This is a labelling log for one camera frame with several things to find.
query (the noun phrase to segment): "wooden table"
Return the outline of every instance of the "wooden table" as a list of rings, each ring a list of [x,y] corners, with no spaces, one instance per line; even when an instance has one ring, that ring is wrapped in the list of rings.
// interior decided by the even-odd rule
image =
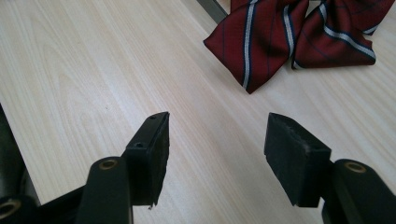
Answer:
[[[135,223],[320,223],[319,209],[290,205],[265,161],[268,113],[396,192],[395,24],[393,7],[371,37],[373,66],[287,63],[249,95],[203,45],[216,24],[194,0],[3,0],[0,102],[42,203],[169,111],[163,192],[153,210],[134,208]]]

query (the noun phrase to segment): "light wood surface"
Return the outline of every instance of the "light wood surface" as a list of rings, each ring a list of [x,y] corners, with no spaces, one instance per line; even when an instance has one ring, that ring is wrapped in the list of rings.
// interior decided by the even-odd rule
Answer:
[[[1,0],[0,102],[42,203],[169,111],[163,192],[135,223],[321,223],[320,209],[290,205],[265,161],[268,113],[396,192],[395,24],[393,7],[371,37],[373,66],[287,63],[249,95],[203,45],[216,24],[194,0]]]

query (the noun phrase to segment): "white stripe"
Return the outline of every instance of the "white stripe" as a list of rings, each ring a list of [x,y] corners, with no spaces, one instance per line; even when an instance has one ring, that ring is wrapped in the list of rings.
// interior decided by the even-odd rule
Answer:
[[[323,27],[323,28],[324,28],[324,32],[326,32],[326,34],[328,34],[328,35],[330,35],[330,36],[332,36],[332,37],[334,37],[334,38],[338,38],[338,39],[343,39],[343,40],[345,40],[345,41],[348,42],[353,48],[355,48],[355,49],[357,49],[357,50],[360,50],[361,52],[363,52],[363,53],[365,53],[365,54],[367,54],[367,55],[369,55],[370,57],[372,57],[372,58],[375,59],[375,53],[374,53],[372,50],[367,49],[366,47],[364,47],[364,46],[362,46],[362,45],[356,43],[349,35],[342,34],[342,33],[336,33],[335,31],[331,30],[328,26],[326,26],[326,20],[327,20],[326,7],[324,6],[324,4],[321,4],[320,7],[319,7],[319,9],[320,9],[320,12],[322,13],[323,19],[324,19],[324,21],[325,21],[324,27]]]
[[[255,4],[257,3],[258,0],[253,0],[250,2],[250,6],[248,7],[248,12],[247,12],[247,29],[245,32],[245,47],[244,47],[244,53],[245,53],[245,78],[244,78],[244,83],[243,87],[246,89],[248,87],[248,76],[250,73],[250,59],[248,55],[248,45],[250,41],[250,30],[251,30],[251,22],[253,20],[253,9],[255,7]]]
[[[289,5],[287,5],[285,8],[283,8],[283,21],[285,22],[286,25],[286,34],[288,35],[288,43],[289,43],[289,57],[293,53],[294,50],[294,39],[293,39],[293,33],[291,31],[291,25],[290,25],[290,18],[289,18]]]
[[[372,32],[374,32],[375,30],[376,30],[376,28],[378,27],[378,25],[377,26],[375,26],[375,27],[373,27],[373,28],[370,28],[370,29],[368,29],[368,30],[366,30],[366,31],[363,31],[365,34],[370,34],[370,33],[372,33]]]
[[[295,61],[294,61],[294,63],[293,63],[293,66],[294,66],[296,69],[304,69],[304,68],[301,67],[299,64],[297,64],[297,62],[295,62]]]

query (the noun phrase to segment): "striped fabric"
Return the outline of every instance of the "striped fabric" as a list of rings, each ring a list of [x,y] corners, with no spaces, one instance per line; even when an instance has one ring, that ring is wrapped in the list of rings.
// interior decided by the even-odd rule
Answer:
[[[292,58],[294,69],[375,63],[372,35],[394,0],[232,0],[204,43],[252,93]]]

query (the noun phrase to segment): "table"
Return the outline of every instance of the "table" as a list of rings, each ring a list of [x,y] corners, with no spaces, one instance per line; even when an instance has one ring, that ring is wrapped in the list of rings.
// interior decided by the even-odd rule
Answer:
[[[247,94],[203,45],[216,24],[194,0],[0,1],[0,102],[39,199],[85,183],[146,117],[169,111],[159,204],[135,223],[320,223],[292,207],[263,156],[269,112],[362,161],[396,192],[396,7],[373,66],[293,71]]]

